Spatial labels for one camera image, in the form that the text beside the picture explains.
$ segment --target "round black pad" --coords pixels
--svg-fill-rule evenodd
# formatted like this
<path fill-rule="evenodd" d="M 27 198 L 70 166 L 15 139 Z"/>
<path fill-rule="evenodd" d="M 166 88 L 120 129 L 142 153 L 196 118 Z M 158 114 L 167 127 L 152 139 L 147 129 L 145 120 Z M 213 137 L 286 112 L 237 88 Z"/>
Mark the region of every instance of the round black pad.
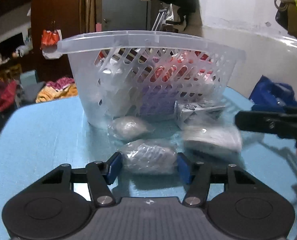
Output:
<path fill-rule="evenodd" d="M 24 239 L 47 240 L 67 236 L 83 226 L 90 205 L 75 192 L 23 193 L 4 206 L 2 219 L 10 234 Z"/>
<path fill-rule="evenodd" d="M 293 206 L 277 193 L 223 192 L 209 202 L 207 213 L 224 233 L 247 240 L 286 237 L 295 219 Z"/>

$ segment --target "table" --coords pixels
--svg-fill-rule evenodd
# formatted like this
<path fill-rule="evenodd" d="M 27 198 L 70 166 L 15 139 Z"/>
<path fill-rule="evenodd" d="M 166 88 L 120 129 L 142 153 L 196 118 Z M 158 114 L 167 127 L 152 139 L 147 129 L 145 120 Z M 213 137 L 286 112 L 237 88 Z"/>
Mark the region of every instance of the table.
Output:
<path fill-rule="evenodd" d="M 224 117 L 232 122 L 241 109 L 249 110 L 252 103 L 226 88 L 223 102 Z M 178 127 L 173 121 L 156 124 L 152 138 L 168 138 L 183 151 Z M 235 163 L 289 200 L 296 211 L 296 220 L 289 240 L 297 234 L 297 157 L 293 140 L 275 135 L 242 132 L 243 150 Z M 72 168 L 87 163 L 106 161 L 122 144 L 110 141 L 106 131 L 88 124 L 78 97 L 26 106 L 16 111 L 0 135 L 0 240 L 9 239 L 2 223 L 4 204 L 25 187 L 62 163 Z M 78 184 L 75 191 L 89 198 L 87 186 Z M 185 195 L 178 175 L 143 177 L 121 174 L 110 186 L 115 197 Z M 211 185 L 209 199 L 222 191 L 219 184 Z"/>

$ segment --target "wrapped package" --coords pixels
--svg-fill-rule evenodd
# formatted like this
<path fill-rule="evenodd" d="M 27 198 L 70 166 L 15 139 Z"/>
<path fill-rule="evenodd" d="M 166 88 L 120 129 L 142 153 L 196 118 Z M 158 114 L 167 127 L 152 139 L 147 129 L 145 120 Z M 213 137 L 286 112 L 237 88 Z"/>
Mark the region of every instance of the wrapped package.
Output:
<path fill-rule="evenodd" d="M 117 118 L 108 126 L 108 133 L 117 139 L 128 141 L 153 131 L 152 125 L 135 116 Z"/>
<path fill-rule="evenodd" d="M 225 109 L 225 106 L 216 106 L 212 103 L 181 103 L 175 102 L 175 121 L 177 125 L 183 130 L 191 120 L 194 124 L 203 124 L 204 118 L 218 119 Z"/>
<path fill-rule="evenodd" d="M 187 126 L 182 138 L 185 148 L 222 159 L 230 159 L 242 150 L 242 138 L 234 125 Z"/>
<path fill-rule="evenodd" d="M 177 152 L 175 148 L 162 139 L 136 140 L 124 145 L 124 168 L 140 174 L 172 174 L 176 171 Z"/>

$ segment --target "metal screw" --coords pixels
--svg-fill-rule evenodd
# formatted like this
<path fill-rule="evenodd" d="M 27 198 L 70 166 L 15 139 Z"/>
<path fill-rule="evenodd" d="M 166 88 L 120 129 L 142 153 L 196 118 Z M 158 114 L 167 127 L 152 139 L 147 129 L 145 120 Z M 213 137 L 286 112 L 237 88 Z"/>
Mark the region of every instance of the metal screw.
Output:
<path fill-rule="evenodd" d="M 273 129 L 275 127 L 275 123 L 274 122 L 271 122 L 270 124 L 269 124 L 269 128 L 270 129 Z"/>
<path fill-rule="evenodd" d="M 111 203 L 113 199 L 110 196 L 101 196 L 97 198 L 97 202 L 102 204 L 102 205 L 107 205 Z"/>
<path fill-rule="evenodd" d="M 188 197 L 185 199 L 185 202 L 190 206 L 198 205 L 201 200 L 198 197 Z"/>

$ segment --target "white container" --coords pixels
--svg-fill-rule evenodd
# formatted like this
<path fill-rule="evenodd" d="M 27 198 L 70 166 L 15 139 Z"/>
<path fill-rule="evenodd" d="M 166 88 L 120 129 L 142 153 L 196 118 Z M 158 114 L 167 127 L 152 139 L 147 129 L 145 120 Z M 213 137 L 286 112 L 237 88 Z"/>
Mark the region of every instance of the white container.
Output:
<path fill-rule="evenodd" d="M 90 124 L 128 114 L 167 116 L 176 100 L 218 101 L 245 52 L 177 33 L 112 31 L 58 42 Z"/>

